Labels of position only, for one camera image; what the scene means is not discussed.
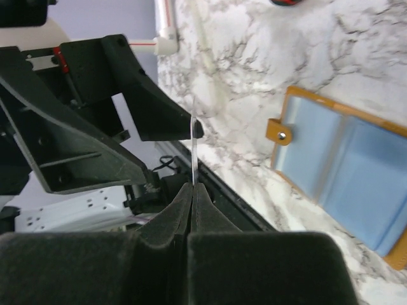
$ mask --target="white pipe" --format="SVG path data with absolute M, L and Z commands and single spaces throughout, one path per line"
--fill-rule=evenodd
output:
M 177 39 L 172 0 L 156 1 L 158 2 L 158 14 L 160 15 L 160 36 L 169 40 Z
M 178 51 L 172 0 L 156 0 L 160 18 L 159 36 L 153 40 L 129 41 L 134 52 L 148 52 L 155 55 L 171 55 Z

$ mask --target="white plastic part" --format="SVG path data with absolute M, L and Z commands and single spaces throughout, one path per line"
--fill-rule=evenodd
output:
M 67 34 L 51 18 L 42 27 L 0 29 L 0 47 L 18 46 L 21 51 L 53 48 L 67 41 Z
M 137 222 L 123 204 L 123 186 L 99 189 L 73 199 L 32 210 L 22 210 L 15 218 L 16 232 L 107 231 Z
M 171 55 L 178 51 L 178 41 L 175 39 L 167 39 L 162 37 L 156 37 L 154 40 L 157 43 L 156 55 Z

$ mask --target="black plastic bracket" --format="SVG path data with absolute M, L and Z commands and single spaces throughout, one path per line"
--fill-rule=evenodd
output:
M 191 115 L 146 75 L 126 37 L 111 35 L 100 41 L 140 138 L 144 141 L 189 139 Z M 197 122 L 196 126 L 196 138 L 203 137 L 201 123 Z
M 0 48 L 0 105 L 45 191 L 145 183 L 145 164 L 62 105 L 17 47 Z
M 17 207 L 3 207 L 0 210 L 0 234 L 14 232 L 15 217 L 20 215 L 20 209 Z

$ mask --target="card holder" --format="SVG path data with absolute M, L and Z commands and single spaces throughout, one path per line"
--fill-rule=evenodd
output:
M 407 129 L 293 86 L 269 127 L 290 132 L 289 143 L 275 146 L 272 168 L 394 269 L 404 268 Z

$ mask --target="marble countertop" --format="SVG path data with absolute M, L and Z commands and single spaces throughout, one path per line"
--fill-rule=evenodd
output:
M 289 85 L 406 125 L 407 1 L 176 0 L 175 9 L 180 49 L 159 59 L 159 84 L 189 111 L 195 99 L 199 158 L 278 230 L 329 234 L 361 304 L 407 304 L 407 271 L 273 173 L 265 138 Z

